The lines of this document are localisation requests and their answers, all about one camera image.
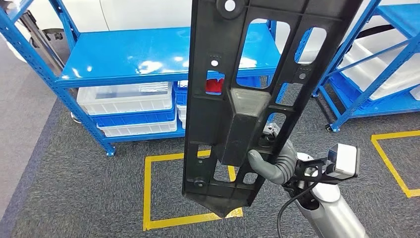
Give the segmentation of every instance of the white car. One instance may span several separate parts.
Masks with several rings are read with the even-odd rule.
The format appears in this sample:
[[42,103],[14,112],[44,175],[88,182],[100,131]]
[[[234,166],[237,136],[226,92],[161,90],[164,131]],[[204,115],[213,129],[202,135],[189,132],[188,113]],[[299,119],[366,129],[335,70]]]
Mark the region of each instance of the white car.
[[[8,4],[13,8],[21,0],[0,0],[0,5]],[[80,32],[115,31],[128,29],[147,29],[164,27],[190,26],[192,0],[62,0],[71,18]],[[364,0],[352,26],[363,12],[370,0]],[[381,4],[418,3],[420,0],[383,0]],[[38,27],[44,32],[57,33],[63,29],[62,23],[51,6],[49,0],[34,0],[28,8]],[[387,24],[383,19],[372,19],[365,28]],[[28,30],[19,22],[16,27],[29,41]],[[278,24],[276,44],[282,52],[285,43],[284,36],[289,29],[284,24]],[[317,55],[319,41],[323,41],[322,32],[313,31],[311,38],[301,56],[302,61]],[[14,47],[7,43],[16,57],[23,60]]]

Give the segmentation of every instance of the blue plastic bin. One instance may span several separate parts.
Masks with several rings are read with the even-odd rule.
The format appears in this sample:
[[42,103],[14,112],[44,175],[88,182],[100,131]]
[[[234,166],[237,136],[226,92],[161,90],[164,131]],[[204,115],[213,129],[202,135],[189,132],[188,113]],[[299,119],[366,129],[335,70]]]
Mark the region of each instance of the blue plastic bin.
[[172,108],[168,110],[94,115],[90,117],[99,127],[173,121],[175,120],[175,101],[176,96],[172,92]]

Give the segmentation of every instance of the yellow tape marking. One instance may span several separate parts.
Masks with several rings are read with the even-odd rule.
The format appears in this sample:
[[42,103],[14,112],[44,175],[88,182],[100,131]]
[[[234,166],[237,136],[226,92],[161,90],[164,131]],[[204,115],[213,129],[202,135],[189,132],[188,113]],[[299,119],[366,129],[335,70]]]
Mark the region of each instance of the yellow tape marking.
[[395,180],[397,181],[398,185],[400,186],[401,190],[405,193],[405,195],[410,197],[420,196],[420,189],[408,189],[407,185],[398,174],[397,170],[392,165],[389,158],[386,156],[385,152],[383,151],[382,147],[379,145],[378,140],[384,139],[392,139],[392,138],[401,138],[401,137],[409,137],[409,136],[420,136],[420,130],[414,131],[403,131],[403,132],[395,132],[395,133],[387,133],[387,134],[378,134],[372,135],[370,140],[372,141],[373,146],[378,151],[379,155],[381,156],[382,160],[384,161],[385,165],[394,176]]
[[[210,150],[199,151],[197,157],[209,156]],[[192,224],[198,222],[208,222],[222,219],[215,213],[199,214],[193,216],[177,217],[170,219],[163,219],[157,221],[150,220],[151,210],[151,191],[152,191],[152,162],[157,161],[168,161],[168,160],[179,160],[184,158],[184,153],[170,154],[170,155],[157,155],[147,156],[145,158],[145,183],[144,183],[144,199],[143,199],[143,230],[151,230],[156,228],[173,227],[185,224]],[[235,181],[236,174],[233,166],[228,166],[230,181]],[[237,208],[231,211],[226,218],[230,217],[243,217],[242,208]]]

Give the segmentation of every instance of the storage bin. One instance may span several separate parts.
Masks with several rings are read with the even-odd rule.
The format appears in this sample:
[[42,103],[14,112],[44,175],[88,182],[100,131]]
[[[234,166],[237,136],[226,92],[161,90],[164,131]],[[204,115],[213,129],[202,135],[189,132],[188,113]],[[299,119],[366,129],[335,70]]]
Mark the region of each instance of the storage bin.
[[175,110],[175,119],[172,121],[104,127],[98,126],[98,128],[105,133],[106,137],[162,133],[176,131],[177,120],[178,118]]
[[173,94],[172,108],[169,110],[94,115],[91,116],[91,118],[97,123],[97,126],[99,127],[165,122],[173,121],[176,118],[175,110],[175,94]]
[[413,88],[410,93],[417,101],[420,101],[420,86]]
[[176,107],[178,108],[179,118],[187,118],[187,106],[177,104]]
[[185,107],[183,115],[180,113],[178,114],[179,120],[182,122],[182,129],[185,129],[185,126],[187,124],[187,106],[180,106],[181,108]]
[[[344,56],[338,68],[345,67],[388,47],[396,45],[407,38],[393,29],[354,41],[351,50]],[[364,92],[370,84],[385,70],[404,47],[385,52],[355,67],[344,70],[343,74],[350,78]],[[391,77],[388,78],[371,96],[377,100],[396,92],[413,87],[420,82],[420,54],[414,54]]]
[[89,115],[169,110],[172,83],[139,83],[79,88],[77,103]]

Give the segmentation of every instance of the black cable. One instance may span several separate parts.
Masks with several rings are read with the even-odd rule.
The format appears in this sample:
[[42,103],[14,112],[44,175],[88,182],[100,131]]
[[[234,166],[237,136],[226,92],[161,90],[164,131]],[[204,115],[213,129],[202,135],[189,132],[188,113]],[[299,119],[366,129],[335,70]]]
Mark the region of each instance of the black cable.
[[307,187],[305,190],[303,190],[301,193],[299,193],[298,195],[292,197],[289,199],[289,201],[287,201],[280,209],[280,211],[278,212],[277,215],[277,234],[278,237],[283,238],[283,236],[281,235],[281,229],[280,229],[280,222],[281,222],[281,215],[283,215],[284,210],[286,210],[287,206],[289,206],[293,201],[295,201],[296,199],[302,197],[303,195],[307,194],[311,189],[313,189],[316,185],[318,184],[318,182],[314,182],[311,186]]

